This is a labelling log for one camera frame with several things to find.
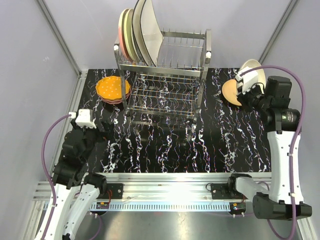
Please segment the tan round plate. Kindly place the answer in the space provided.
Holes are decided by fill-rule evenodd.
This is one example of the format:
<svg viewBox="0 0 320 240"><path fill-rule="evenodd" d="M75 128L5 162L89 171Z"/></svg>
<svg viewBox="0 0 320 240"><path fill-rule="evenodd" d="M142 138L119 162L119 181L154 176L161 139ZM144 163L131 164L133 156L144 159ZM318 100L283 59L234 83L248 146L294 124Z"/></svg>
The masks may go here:
<svg viewBox="0 0 320 240"><path fill-rule="evenodd" d="M221 89L223 97L230 103L235 106L242 106L237 98L237 85L235 79L230 79L226 81Z"/></svg>

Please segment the cream round plate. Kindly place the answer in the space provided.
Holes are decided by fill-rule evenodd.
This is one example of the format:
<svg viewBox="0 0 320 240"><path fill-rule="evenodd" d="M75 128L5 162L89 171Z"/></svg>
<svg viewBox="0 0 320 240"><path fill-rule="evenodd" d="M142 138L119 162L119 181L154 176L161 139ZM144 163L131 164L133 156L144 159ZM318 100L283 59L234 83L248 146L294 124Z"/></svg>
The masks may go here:
<svg viewBox="0 0 320 240"><path fill-rule="evenodd" d="M239 71L244 68L244 67L250 67L252 69L254 68L258 68L258 67L261 67L262 65L255 59L249 59L247 60L239 69ZM257 90L258 87L260 87L260 91L262 93L264 93L264 90L265 90L265 85L266 85L266 76L265 76L265 72L264 70L261 68L261 69L256 69L257 72L258 72L258 76L259 76L259 80L258 80L258 83L255 83L253 85L253 87L251 89L255 89Z"/></svg>

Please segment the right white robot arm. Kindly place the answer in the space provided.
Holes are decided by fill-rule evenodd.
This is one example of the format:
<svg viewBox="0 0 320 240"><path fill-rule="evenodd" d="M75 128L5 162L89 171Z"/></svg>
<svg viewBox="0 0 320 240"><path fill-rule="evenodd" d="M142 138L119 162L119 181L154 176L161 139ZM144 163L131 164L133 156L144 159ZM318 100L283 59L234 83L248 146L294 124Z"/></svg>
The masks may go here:
<svg viewBox="0 0 320 240"><path fill-rule="evenodd" d="M245 110L256 110L267 132L271 156L271 186L267 190L244 173L233 173L226 192L233 199L241 195L252 201L256 218L266 220L304 219L312 207L304 202L300 189L298 148L302 114L289 108L292 83L289 78L270 76L266 81L236 80L236 96Z"/></svg>

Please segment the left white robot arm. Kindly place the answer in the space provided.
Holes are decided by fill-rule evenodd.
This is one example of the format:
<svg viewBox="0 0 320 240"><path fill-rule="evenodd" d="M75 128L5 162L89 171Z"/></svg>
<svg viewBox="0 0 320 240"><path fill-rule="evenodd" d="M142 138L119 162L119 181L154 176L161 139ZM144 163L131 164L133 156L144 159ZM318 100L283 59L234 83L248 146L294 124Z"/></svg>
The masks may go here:
<svg viewBox="0 0 320 240"><path fill-rule="evenodd" d="M109 193L106 177L88 172L88 159L97 143L114 139L114 124L102 122L100 130L93 122L71 121L61 153L48 176L51 197L37 240L73 240L95 199Z"/></svg>

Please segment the orange polka dot plate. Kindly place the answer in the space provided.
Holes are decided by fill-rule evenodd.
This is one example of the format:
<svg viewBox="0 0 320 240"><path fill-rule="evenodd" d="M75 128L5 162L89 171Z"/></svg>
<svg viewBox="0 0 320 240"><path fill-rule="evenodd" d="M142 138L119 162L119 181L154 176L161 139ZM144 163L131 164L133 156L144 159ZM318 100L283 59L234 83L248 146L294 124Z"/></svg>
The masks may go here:
<svg viewBox="0 0 320 240"><path fill-rule="evenodd" d="M108 76L100 79L96 86L99 97L115 101L122 98L122 79L120 76Z"/></svg>

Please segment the white square plate black rim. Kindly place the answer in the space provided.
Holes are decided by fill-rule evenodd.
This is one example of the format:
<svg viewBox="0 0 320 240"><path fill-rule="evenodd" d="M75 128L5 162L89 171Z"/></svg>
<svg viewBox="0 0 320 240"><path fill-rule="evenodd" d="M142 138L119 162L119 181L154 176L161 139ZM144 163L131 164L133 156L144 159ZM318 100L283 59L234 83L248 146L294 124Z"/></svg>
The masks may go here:
<svg viewBox="0 0 320 240"><path fill-rule="evenodd" d="M145 0L142 4L140 26L148 56L150 57L152 64L157 66L158 55L164 37L158 25L153 2L151 0Z"/></svg>

